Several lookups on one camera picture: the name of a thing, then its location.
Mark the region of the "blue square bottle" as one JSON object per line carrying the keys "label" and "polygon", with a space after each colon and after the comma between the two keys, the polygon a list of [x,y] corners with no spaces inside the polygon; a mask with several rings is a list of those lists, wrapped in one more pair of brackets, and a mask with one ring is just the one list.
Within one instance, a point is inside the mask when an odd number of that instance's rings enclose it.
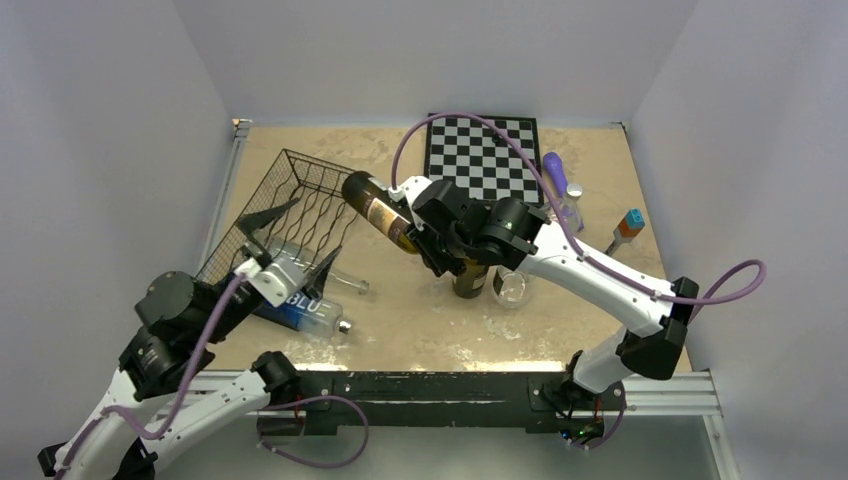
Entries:
{"label": "blue square bottle", "polygon": [[302,293],[294,294],[279,306],[265,302],[253,314],[274,324],[321,338],[348,334],[353,327],[353,322],[345,316],[341,304],[326,298],[312,300]]}

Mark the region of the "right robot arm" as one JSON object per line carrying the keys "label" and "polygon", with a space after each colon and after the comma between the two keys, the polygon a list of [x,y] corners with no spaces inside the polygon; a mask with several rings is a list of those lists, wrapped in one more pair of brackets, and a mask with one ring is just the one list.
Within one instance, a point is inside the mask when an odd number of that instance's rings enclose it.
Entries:
{"label": "right robot arm", "polygon": [[473,263],[502,266],[562,287],[620,322],[616,334],[572,357],[561,381],[569,404],[584,407],[631,375],[673,377],[690,316],[683,302],[696,284],[645,275],[570,242],[560,224],[514,198],[487,205],[450,181],[422,176],[399,190],[413,217],[410,238],[435,273],[457,273]]}

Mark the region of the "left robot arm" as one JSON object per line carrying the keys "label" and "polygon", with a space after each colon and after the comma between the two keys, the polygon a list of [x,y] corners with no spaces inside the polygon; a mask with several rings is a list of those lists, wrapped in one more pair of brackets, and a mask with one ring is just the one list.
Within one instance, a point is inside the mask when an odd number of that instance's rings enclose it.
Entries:
{"label": "left robot arm", "polygon": [[134,307],[141,326],[121,353],[107,391],[68,441],[43,448],[50,479],[153,479],[197,441],[247,412],[284,409],[303,398],[301,376],[281,352],[265,352],[228,386],[184,404],[209,351],[263,303],[280,306],[297,293],[319,298],[335,257],[304,272],[273,257],[258,231],[296,200],[241,216],[242,263],[218,283],[167,271]]}

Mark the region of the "clear wine bottle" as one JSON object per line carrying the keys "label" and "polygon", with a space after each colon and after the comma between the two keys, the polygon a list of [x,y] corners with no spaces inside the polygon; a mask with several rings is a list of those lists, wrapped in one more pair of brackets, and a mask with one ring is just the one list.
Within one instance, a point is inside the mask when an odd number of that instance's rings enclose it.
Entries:
{"label": "clear wine bottle", "polygon": [[[273,257],[281,255],[289,257],[304,272],[313,271],[321,260],[319,254],[310,248],[294,241],[284,241],[279,237],[271,239],[268,251]],[[359,295],[366,295],[370,290],[370,284],[366,280],[346,273],[336,266],[329,270],[327,283],[347,287]]]}

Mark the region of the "black wire wine rack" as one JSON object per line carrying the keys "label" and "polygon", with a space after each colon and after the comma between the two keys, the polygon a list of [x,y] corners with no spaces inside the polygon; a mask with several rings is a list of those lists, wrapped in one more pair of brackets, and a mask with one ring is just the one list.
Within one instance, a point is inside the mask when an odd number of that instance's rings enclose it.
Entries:
{"label": "black wire wine rack", "polygon": [[282,149],[241,215],[296,202],[281,217],[268,222],[255,238],[266,250],[280,241],[309,263],[316,263],[344,245],[354,230],[357,213],[342,195],[353,173],[345,167],[291,149]]}

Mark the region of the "green bottle grey neck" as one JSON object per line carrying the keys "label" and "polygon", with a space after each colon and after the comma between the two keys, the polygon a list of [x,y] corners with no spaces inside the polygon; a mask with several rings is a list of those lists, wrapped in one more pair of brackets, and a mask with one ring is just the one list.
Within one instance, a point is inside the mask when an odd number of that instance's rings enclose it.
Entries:
{"label": "green bottle grey neck", "polygon": [[354,171],[342,184],[342,197],[394,245],[409,254],[419,254],[407,236],[413,226],[411,211],[393,200],[388,188],[367,171]]}

